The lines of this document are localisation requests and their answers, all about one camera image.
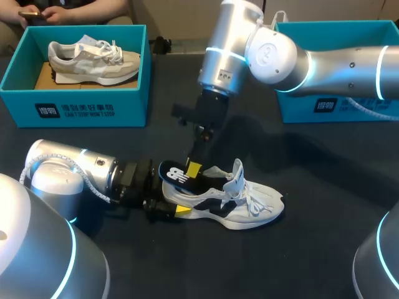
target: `person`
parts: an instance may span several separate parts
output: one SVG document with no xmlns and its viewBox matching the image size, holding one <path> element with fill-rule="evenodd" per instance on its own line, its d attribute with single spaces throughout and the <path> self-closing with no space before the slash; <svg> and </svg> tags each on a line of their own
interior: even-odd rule
<svg viewBox="0 0 399 299">
<path fill-rule="evenodd" d="M 14 53 L 28 26 L 19 12 L 41 12 L 47 25 L 133 24 L 128 0 L 0 0 L 0 57 Z"/>
</svg>

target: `smartphone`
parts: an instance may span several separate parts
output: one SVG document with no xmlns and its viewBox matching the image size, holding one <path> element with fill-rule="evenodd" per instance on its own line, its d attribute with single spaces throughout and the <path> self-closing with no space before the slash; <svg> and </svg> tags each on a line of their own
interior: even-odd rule
<svg viewBox="0 0 399 299">
<path fill-rule="evenodd" d="M 31 12 L 31 11 L 20 11 L 18 13 L 21 17 L 24 17 L 27 20 L 45 20 L 46 18 L 42 15 L 41 12 Z"/>
</svg>

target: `black logo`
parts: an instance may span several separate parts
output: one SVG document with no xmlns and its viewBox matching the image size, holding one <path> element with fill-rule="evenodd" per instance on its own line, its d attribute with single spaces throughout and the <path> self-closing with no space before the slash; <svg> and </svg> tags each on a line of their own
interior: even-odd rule
<svg viewBox="0 0 399 299">
<path fill-rule="evenodd" d="M 55 104 L 35 104 L 35 107 L 41 118 L 60 118 Z"/>
<path fill-rule="evenodd" d="M 314 113 L 333 112 L 337 104 L 337 98 L 320 98 L 314 107 Z"/>
<path fill-rule="evenodd" d="M 225 218 L 237 206 L 235 201 L 229 201 L 222 208 L 220 208 L 221 204 L 221 199 L 208 198 L 200 204 L 197 204 L 194 209 L 199 211 L 209 210 L 210 213 Z"/>
</svg>

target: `shoe tongue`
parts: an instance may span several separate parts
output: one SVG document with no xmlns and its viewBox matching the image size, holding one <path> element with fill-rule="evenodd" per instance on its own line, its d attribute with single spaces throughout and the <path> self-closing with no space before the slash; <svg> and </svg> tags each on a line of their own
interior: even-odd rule
<svg viewBox="0 0 399 299">
<path fill-rule="evenodd" d="M 223 190 L 236 195 L 244 189 L 244 167 L 240 159 L 236 159 L 233 165 L 233 178 L 223 186 Z"/>
<path fill-rule="evenodd" d="M 77 42 L 77 44 L 96 45 L 97 41 L 86 34 Z"/>
<path fill-rule="evenodd" d="M 75 46 L 75 52 L 74 55 L 77 57 L 82 51 L 85 51 L 87 53 L 93 54 L 93 55 L 100 55 L 101 51 L 100 48 L 95 47 L 93 45 L 86 45 L 86 44 L 76 44 Z"/>
</svg>

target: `teal box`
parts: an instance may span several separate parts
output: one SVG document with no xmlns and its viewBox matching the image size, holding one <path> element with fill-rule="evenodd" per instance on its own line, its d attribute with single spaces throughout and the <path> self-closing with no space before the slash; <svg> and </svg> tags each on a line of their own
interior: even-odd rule
<svg viewBox="0 0 399 299">
<path fill-rule="evenodd" d="M 392 21 L 288 22 L 278 23 L 276 30 L 290 37 L 299 47 L 311 51 L 399 45 L 399 30 Z M 358 111 L 345 97 L 313 95 L 293 98 L 280 92 L 277 92 L 277 97 L 284 123 L 381 120 Z M 399 116 L 399 101 L 354 100 L 369 110 Z"/>
<path fill-rule="evenodd" d="M 48 61 L 49 43 L 74 44 L 84 34 L 140 53 L 137 88 L 34 90 Z M 145 126 L 150 76 L 146 26 L 28 27 L 0 84 L 0 96 L 20 128 Z"/>
</svg>

